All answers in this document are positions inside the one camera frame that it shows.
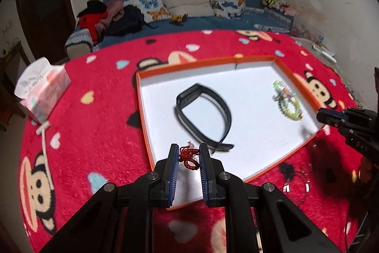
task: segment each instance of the floor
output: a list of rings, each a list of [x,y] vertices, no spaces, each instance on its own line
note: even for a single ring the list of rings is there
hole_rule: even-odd
[[[20,251],[32,253],[18,197],[18,161],[26,120],[13,115],[7,132],[0,131],[0,220]]]

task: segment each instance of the red clothing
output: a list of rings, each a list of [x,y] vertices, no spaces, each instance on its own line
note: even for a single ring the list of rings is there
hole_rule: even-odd
[[[79,20],[79,27],[80,28],[88,28],[90,31],[90,35],[92,38],[92,41],[94,42],[94,45],[97,44],[97,41],[99,39],[95,24],[100,21],[100,19],[104,19],[108,16],[108,11],[105,11],[103,13],[99,14],[86,14],[82,16]]]

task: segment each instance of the metal screw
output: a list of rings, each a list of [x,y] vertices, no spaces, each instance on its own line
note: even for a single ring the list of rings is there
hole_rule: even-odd
[[[263,188],[266,190],[266,191],[269,191],[269,192],[272,192],[275,190],[275,186],[271,183],[271,182],[266,182],[264,185],[263,185]]]
[[[114,184],[106,184],[104,186],[104,190],[107,191],[107,192],[112,192],[115,188],[115,185]]]
[[[159,174],[157,172],[151,172],[147,175],[147,178],[150,180],[155,180],[159,177]]]
[[[221,172],[220,175],[218,175],[222,180],[228,180],[230,179],[231,175],[228,172]]]

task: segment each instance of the pink tissue package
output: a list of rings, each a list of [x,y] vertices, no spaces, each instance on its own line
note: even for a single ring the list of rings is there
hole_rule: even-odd
[[[30,64],[17,81],[14,94],[28,115],[44,123],[71,80],[62,65],[50,65],[43,57]]]

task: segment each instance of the white plastic hammer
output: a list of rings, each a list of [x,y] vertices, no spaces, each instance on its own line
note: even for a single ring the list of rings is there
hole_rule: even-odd
[[[50,174],[50,168],[49,168],[49,162],[47,160],[47,152],[46,152],[46,139],[45,139],[45,131],[50,128],[50,121],[45,121],[37,130],[36,133],[37,135],[42,134],[42,152],[45,157],[45,169],[46,169],[46,175],[47,179],[49,180],[50,183],[50,189],[53,191],[54,190],[54,184],[53,184],[53,179],[51,178]]]

